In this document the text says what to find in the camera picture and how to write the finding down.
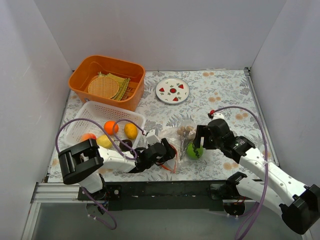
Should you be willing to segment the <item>brown fake longan cluster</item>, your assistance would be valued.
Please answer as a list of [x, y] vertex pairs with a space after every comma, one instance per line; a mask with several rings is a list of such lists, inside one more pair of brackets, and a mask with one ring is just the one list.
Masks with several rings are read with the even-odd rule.
[[190, 143], [193, 142], [193, 140], [196, 137], [196, 129], [190, 125], [187, 126], [181, 126], [177, 130], [177, 134], [180, 139], [180, 159], [182, 159], [187, 152], [187, 148]]

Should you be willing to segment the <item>clear zip top bag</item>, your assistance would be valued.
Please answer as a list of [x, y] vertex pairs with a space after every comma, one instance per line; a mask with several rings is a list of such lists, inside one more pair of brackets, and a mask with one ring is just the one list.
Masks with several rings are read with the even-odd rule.
[[177, 130], [182, 127], [182, 126], [192, 126], [195, 128], [197, 125], [195, 124], [195, 122], [191, 119], [187, 119], [187, 120], [183, 120], [177, 127], [170, 127], [168, 129], [162, 130], [159, 133], [159, 137], [162, 138], [166, 138], [167, 141], [169, 142], [169, 144], [175, 149], [175, 157], [171, 160], [168, 160], [163, 166], [162, 168], [164, 168], [165, 170], [168, 170], [172, 173], [177, 173], [179, 171], [179, 167], [180, 165], [184, 162], [184, 157], [182, 159], [180, 159], [180, 137], [177, 134]]

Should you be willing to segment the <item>green fake watermelon ball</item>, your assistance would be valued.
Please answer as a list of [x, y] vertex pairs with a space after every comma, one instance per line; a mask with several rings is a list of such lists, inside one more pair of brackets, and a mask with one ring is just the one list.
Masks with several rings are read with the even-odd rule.
[[203, 153], [204, 149], [202, 146], [200, 148], [196, 148], [192, 142], [187, 146], [186, 154], [190, 159], [198, 160], [202, 157]]

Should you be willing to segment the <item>yellow fake lemon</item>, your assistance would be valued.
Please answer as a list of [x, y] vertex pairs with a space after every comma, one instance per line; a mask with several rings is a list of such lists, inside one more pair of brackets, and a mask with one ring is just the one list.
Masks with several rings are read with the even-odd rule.
[[138, 129], [133, 123], [129, 122], [124, 126], [124, 133], [128, 139], [134, 140], [138, 136]]

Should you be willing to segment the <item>dark fake plum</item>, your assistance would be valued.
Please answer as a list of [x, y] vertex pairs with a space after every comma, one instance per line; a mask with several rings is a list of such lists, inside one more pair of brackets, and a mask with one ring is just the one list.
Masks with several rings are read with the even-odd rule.
[[133, 143], [129, 139], [124, 139], [119, 142], [119, 148], [121, 149], [122, 152], [128, 152], [131, 150], [133, 147]]

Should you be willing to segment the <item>yellow fake pear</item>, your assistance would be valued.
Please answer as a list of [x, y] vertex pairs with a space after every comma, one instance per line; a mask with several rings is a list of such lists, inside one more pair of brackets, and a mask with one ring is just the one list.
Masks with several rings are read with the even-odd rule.
[[96, 139], [96, 142], [100, 147], [110, 149], [113, 146], [112, 140], [113, 139], [109, 139], [107, 135], [101, 135]]

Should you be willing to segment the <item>orange fake tangerine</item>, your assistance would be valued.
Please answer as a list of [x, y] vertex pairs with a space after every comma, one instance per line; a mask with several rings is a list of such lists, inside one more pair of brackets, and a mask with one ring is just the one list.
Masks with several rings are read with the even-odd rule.
[[114, 135], [114, 133], [117, 133], [119, 131], [119, 126], [116, 124], [115, 121], [106, 121], [103, 126], [104, 130], [109, 134], [109, 135]]

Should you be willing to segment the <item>fake peach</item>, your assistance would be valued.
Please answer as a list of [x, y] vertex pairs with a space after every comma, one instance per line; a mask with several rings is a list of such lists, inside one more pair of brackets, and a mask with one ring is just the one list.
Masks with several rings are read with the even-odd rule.
[[96, 140], [97, 137], [93, 134], [93, 133], [85, 133], [84, 135], [82, 135], [81, 137], [81, 141], [86, 141], [88, 139], [93, 139], [93, 140]]

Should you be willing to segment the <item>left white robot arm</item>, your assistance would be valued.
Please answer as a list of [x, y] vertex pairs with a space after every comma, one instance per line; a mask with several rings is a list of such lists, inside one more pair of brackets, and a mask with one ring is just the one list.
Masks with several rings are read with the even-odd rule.
[[97, 141], [89, 139], [71, 146], [58, 154], [63, 183], [79, 184], [95, 200], [106, 196], [105, 182], [98, 174], [99, 169], [110, 169], [136, 174], [163, 165], [176, 157], [175, 149], [163, 138], [147, 148], [118, 152], [99, 147]]

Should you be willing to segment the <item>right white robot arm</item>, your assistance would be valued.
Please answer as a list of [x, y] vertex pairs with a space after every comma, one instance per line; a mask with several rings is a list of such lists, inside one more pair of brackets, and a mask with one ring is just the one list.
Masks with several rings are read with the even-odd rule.
[[262, 203], [280, 215], [284, 223], [299, 235], [305, 234], [319, 220], [319, 186], [308, 186], [274, 163], [265, 161], [259, 149], [244, 136], [234, 135], [224, 119], [216, 118], [208, 125], [198, 125], [193, 144], [196, 148], [220, 150], [267, 185], [259, 185], [241, 174], [232, 176], [226, 182], [230, 198], [244, 196]]

